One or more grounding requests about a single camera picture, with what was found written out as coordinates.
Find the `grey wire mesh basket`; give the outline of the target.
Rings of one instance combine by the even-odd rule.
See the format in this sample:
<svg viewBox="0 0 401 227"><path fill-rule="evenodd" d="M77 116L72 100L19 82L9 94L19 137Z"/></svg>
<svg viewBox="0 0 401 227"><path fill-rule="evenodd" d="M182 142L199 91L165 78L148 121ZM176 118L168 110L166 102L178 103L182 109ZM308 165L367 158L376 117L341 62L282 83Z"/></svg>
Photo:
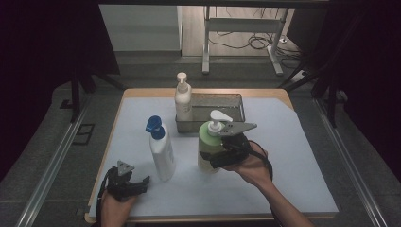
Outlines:
<svg viewBox="0 0 401 227"><path fill-rule="evenodd" d="M192 118L186 121L176 119L178 133L197 133L201 125L211 119L213 110L227 114L235 122L245 121L241 94L193 93L191 104Z"/></svg>

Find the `black floor socket frame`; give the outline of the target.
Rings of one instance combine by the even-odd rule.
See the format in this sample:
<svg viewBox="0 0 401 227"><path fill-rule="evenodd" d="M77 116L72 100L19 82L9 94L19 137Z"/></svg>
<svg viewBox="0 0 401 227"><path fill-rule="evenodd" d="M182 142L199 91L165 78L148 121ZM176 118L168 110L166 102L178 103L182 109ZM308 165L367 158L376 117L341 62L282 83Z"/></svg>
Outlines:
<svg viewBox="0 0 401 227"><path fill-rule="evenodd" d="M73 145L87 146L93 135L94 128L94 124L81 124L78 127L78 131L74 137Z"/></svg>

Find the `aluminium rail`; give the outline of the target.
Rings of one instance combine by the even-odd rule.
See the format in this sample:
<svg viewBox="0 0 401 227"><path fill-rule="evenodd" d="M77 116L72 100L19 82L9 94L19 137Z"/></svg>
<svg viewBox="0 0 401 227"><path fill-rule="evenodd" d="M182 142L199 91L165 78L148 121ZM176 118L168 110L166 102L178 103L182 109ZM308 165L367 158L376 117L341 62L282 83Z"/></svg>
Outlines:
<svg viewBox="0 0 401 227"><path fill-rule="evenodd" d="M357 169L356 164L354 163L353 158L351 157L348 148L345 146L340 133L338 130L332 125L327 116L328 111L324 107L324 104L321 100L314 99L319 115L328 131L328 134L336 148L341 162L344 165L344 168L349 175L349 178L357 191L357 194L366 210L368 217L371 220L371 223L374 227L388 227L387 221L384 219L381 209L379 208L372 191L369 189L368 185L362 179L359 170Z"/></svg>
<svg viewBox="0 0 401 227"><path fill-rule="evenodd" d="M87 109L92 101L92 95L86 96L80 106L80 113L75 118L73 123L68 124L66 132L63 134L61 141L59 142L57 149L53 152L53 155L44 170L44 174L35 186L30 199L28 200L25 209L15 227L31 227L38 216L41 207L44 204L44 200L61 168L63 160L72 145L74 137L78 132L78 128L87 113Z"/></svg>

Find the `green pump bottle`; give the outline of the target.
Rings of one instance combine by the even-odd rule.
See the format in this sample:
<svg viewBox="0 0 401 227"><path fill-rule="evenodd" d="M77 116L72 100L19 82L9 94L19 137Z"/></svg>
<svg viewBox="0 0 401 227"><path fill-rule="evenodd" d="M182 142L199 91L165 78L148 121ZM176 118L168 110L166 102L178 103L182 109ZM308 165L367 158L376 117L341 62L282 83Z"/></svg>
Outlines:
<svg viewBox="0 0 401 227"><path fill-rule="evenodd" d="M199 129L198 167L209 174L218 172L218 168L212 168L209 161L201 157L201 152L215 154L223 151L221 136L218 134L224 127L224 122L232 122L233 118L219 110L210 113L210 120L203 123Z"/></svg>

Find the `white metal desk frame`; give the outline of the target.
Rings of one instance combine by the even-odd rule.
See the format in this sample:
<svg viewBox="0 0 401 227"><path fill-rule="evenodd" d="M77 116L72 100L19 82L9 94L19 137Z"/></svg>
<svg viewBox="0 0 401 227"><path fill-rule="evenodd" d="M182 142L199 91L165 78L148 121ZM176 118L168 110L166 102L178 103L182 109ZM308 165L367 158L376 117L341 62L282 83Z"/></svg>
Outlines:
<svg viewBox="0 0 401 227"><path fill-rule="evenodd" d="M204 75L210 72L209 34L211 32L239 32L239 33L267 33L272 34L272 44L267 47L270 62L277 76L284 74L280 62L277 60L276 51L281 38L287 17L288 9L284 9L279 19L256 18L222 18L211 17L210 7L204 10L204 43L202 48L201 71Z"/></svg>

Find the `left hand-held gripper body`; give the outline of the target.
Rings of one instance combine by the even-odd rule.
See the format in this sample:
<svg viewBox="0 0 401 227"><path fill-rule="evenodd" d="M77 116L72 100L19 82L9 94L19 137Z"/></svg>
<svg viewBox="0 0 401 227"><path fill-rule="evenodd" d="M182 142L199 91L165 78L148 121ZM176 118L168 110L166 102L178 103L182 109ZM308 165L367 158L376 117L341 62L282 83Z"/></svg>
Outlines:
<svg viewBox="0 0 401 227"><path fill-rule="evenodd" d="M142 193L140 183L130 182L133 170L134 166L122 161L118 161L117 166L109 170L107 190L116 200L123 201Z"/></svg>

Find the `white table mat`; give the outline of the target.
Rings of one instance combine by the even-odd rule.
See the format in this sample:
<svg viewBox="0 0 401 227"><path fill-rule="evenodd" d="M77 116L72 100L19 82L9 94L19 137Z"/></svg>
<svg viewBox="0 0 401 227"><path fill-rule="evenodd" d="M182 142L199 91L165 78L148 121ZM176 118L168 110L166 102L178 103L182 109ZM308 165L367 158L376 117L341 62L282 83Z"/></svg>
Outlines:
<svg viewBox="0 0 401 227"><path fill-rule="evenodd" d="M246 97L245 116L255 129L247 131L269 154L273 182L301 212L311 218L332 218L338 212L298 115L276 98ZM172 178L161 181L149 148L148 119L158 115L166 123L176 161ZM236 173L205 173L198 167L198 137L178 133L171 97L126 97L113 126L103 167L118 161L134 167L132 180L150 178L130 216L157 218L269 218L264 196Z"/></svg>

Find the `white bottle with blue pump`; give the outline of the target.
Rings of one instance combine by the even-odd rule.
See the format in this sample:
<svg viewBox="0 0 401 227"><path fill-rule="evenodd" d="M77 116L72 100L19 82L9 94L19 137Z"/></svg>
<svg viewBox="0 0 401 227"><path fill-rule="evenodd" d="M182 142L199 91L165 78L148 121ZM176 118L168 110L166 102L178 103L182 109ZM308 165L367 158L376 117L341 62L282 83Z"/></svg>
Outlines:
<svg viewBox="0 0 401 227"><path fill-rule="evenodd" d="M167 126L158 115L148 119L146 132L150 133L149 146L161 181L170 180L175 172L176 162Z"/></svg>

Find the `person's right hand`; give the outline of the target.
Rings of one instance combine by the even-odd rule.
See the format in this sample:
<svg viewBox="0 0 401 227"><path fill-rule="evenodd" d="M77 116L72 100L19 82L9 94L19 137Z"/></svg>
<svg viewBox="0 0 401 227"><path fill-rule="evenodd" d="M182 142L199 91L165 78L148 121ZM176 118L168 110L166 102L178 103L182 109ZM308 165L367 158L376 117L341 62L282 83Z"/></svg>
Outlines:
<svg viewBox="0 0 401 227"><path fill-rule="evenodd" d="M266 191L273 187L268 167L261 159L253 155L250 155L240 164L226 166L224 169L239 174L245 182L252 184L259 190Z"/></svg>

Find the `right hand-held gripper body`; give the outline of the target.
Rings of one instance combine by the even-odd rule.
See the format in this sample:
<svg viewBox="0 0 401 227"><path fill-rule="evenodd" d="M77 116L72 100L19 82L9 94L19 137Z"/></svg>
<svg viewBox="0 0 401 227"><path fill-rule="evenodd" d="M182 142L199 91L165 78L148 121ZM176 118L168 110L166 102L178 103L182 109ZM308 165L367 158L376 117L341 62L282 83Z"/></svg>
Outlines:
<svg viewBox="0 0 401 227"><path fill-rule="evenodd" d="M209 162L213 168L231 166L244 161L253 152L245 131L256 128L255 123L230 122L218 133L223 151L211 154Z"/></svg>

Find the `person's left hand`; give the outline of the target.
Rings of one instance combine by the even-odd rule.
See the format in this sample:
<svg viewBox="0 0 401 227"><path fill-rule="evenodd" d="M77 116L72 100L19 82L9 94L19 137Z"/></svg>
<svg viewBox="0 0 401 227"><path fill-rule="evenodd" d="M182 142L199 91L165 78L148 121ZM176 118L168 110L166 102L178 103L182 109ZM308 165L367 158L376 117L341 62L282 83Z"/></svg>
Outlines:
<svg viewBox="0 0 401 227"><path fill-rule="evenodd" d="M130 197L126 201L118 201L108 191L105 191L101 200L100 226L123 227L136 201L136 196Z"/></svg>

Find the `black metal stand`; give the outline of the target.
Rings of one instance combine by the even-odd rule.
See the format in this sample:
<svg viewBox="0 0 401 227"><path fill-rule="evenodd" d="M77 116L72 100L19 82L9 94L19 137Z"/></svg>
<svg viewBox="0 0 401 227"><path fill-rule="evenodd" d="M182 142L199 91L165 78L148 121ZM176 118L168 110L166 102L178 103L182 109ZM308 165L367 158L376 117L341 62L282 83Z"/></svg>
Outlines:
<svg viewBox="0 0 401 227"><path fill-rule="evenodd" d="M335 108L337 102L338 81L332 72L333 66L331 63L328 62L324 64L322 67L312 71L310 74L286 87L286 84L288 84L305 66L306 62L300 62L293 72L279 85L279 88L291 92L315 79L316 82L313 85L310 94L314 98L321 98L325 92L328 92L326 117L331 126L336 128Z"/></svg>
<svg viewBox="0 0 401 227"><path fill-rule="evenodd" d="M71 97L72 97L72 117L71 122L74 123L80 114L80 91L79 87L82 87L83 90L91 94L96 90L96 85L93 79L93 76L97 76L100 79L103 79L107 83L111 84L115 88L119 90L126 90L127 86L123 83L118 82L113 79L111 76L106 73L101 72L100 70L95 69L90 66L79 66L76 67L71 74Z"/></svg>

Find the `white cabinet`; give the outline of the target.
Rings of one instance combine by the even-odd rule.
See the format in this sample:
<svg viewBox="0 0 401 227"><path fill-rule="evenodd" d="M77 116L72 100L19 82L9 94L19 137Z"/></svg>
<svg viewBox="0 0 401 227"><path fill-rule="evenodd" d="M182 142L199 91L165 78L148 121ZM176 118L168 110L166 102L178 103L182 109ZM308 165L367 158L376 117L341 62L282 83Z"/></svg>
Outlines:
<svg viewBox="0 0 401 227"><path fill-rule="evenodd" d="M100 5L114 51L180 51L180 6Z"/></svg>

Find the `cream pump bottle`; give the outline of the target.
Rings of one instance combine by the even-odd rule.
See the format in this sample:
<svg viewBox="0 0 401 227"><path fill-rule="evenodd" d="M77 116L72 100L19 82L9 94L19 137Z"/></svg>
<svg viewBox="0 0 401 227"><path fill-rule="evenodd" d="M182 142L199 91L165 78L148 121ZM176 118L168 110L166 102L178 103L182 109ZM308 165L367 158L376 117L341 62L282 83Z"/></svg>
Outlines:
<svg viewBox="0 0 401 227"><path fill-rule="evenodd" d="M178 85L175 92L176 117L178 121L189 121L192 119L191 95L192 87L187 83L187 74L177 74Z"/></svg>

